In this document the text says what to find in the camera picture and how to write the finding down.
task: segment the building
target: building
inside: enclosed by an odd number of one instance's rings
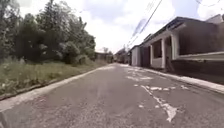
[[[155,34],[147,36],[130,53],[133,66],[222,78],[223,16],[217,15],[206,21],[177,17]]]
[[[122,48],[115,54],[114,60],[118,63],[123,63],[123,64],[126,64],[129,62],[128,53],[126,52],[125,48]]]
[[[223,43],[217,41],[222,24],[220,16],[207,22],[177,17],[131,49],[132,65],[172,70],[174,60],[194,59],[195,55],[223,51]]]

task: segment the road edge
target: road edge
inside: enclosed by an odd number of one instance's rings
[[[141,67],[138,67],[138,68],[149,71],[151,73],[154,73],[154,74],[157,74],[160,76],[163,76],[163,77],[167,77],[167,78],[170,78],[173,80],[187,83],[192,86],[196,85],[196,86],[199,86],[199,87],[202,87],[205,89],[209,89],[211,91],[215,91],[215,92],[224,94],[224,85],[221,85],[221,84],[217,84],[217,83],[213,83],[213,82],[209,82],[209,81],[205,81],[205,80],[201,80],[201,79],[191,78],[191,77],[187,77],[187,76],[178,76],[178,75],[163,73],[163,72],[155,71],[152,69],[145,69],[145,68],[141,68]]]
[[[83,78],[86,75],[94,73],[95,71],[98,71],[99,69],[107,67],[107,66],[110,66],[110,64],[102,66],[102,67],[98,67],[96,69],[93,69],[91,71],[88,71],[88,72],[80,74],[80,75],[76,75],[76,76],[73,76],[73,77],[55,82],[53,84],[49,84],[49,85],[44,86],[44,87],[35,88],[31,91],[24,92],[24,93],[21,93],[21,94],[18,94],[16,96],[14,96],[14,97],[10,97],[8,99],[2,100],[2,101],[0,101],[0,112],[12,109],[14,106],[19,105],[23,102],[34,100],[34,99],[36,99],[36,98],[38,98],[38,97],[40,97],[44,94],[47,94],[47,93],[51,92],[52,90],[54,90],[54,89],[56,89],[60,86],[68,84],[68,83],[70,83],[74,80]]]

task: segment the asphalt road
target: asphalt road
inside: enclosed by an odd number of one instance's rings
[[[224,128],[224,96],[112,64],[2,113],[10,128]]]

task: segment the grass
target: grass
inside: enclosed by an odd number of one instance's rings
[[[0,64],[0,96],[15,95],[23,89],[34,86],[46,86],[52,81],[79,75],[105,64],[105,62],[97,61],[73,67],[64,63],[27,64],[7,60]]]

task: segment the sky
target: sky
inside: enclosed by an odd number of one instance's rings
[[[17,0],[21,15],[37,14],[49,0]],[[129,47],[140,44],[150,33],[158,31],[176,16],[206,20],[216,14],[224,13],[224,0],[162,0],[147,27],[133,41],[132,35],[141,19],[147,19],[160,0],[64,0],[70,7],[78,10],[77,15],[87,22],[86,30],[96,37],[96,51],[103,47],[117,52],[129,43]]]

